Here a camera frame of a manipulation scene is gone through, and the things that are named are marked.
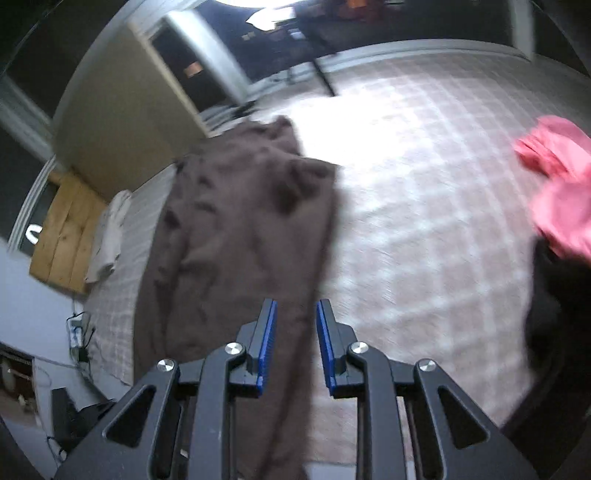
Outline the beige wooden board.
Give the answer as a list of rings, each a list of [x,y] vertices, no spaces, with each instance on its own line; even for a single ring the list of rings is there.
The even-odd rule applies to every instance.
[[[136,190],[211,135],[163,59],[131,23],[77,69],[53,124],[57,160],[105,200]]]

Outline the white power strip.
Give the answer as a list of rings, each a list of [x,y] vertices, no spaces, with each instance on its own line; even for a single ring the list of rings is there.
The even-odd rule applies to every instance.
[[[84,314],[85,312],[82,311],[73,314],[66,319],[66,330],[68,333],[69,348],[71,350],[79,349],[84,346]]]

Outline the pink garment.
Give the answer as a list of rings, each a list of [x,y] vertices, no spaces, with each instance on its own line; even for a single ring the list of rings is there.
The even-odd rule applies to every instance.
[[[561,257],[590,260],[590,137],[558,116],[540,117],[513,144],[521,164],[546,177],[530,202],[535,229]]]

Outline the brown fleece garment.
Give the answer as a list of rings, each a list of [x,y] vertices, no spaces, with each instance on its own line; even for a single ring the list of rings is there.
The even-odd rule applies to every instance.
[[[284,117],[244,121],[176,161],[134,312],[133,375],[204,358],[276,300],[263,396],[238,401],[238,473],[303,479],[312,338],[335,213],[330,163],[301,154]]]

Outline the black garment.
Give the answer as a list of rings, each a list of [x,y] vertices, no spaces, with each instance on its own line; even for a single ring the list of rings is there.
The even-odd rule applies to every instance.
[[[532,250],[532,286],[525,317],[528,364],[539,379],[590,399],[590,378],[575,371],[590,347],[590,265],[561,257],[539,237]]]

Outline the black tripod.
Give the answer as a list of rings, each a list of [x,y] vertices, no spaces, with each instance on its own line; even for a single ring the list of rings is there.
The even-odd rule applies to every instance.
[[[301,49],[304,51],[304,60],[311,64],[315,71],[315,76],[325,87],[329,97],[337,97],[338,92],[332,86],[331,80],[325,71],[322,70],[320,58],[325,55],[335,56],[338,50],[325,37],[318,32],[314,21],[304,17],[297,17],[284,20],[280,22],[280,28],[287,32],[290,37],[290,42],[293,44],[301,44]]]

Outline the plaid bed sheet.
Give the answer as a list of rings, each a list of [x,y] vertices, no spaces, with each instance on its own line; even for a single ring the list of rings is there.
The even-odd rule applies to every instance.
[[[550,60],[443,52],[379,59],[267,93],[304,155],[338,168],[322,296],[388,356],[436,360],[503,423],[532,383],[529,203],[514,141],[546,115],[590,127],[590,81]]]

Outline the white folded cloth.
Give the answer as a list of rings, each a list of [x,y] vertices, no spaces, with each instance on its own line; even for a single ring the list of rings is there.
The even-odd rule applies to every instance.
[[[131,200],[132,193],[121,190],[101,213],[94,232],[86,284],[95,284],[114,270],[121,252],[123,223]]]

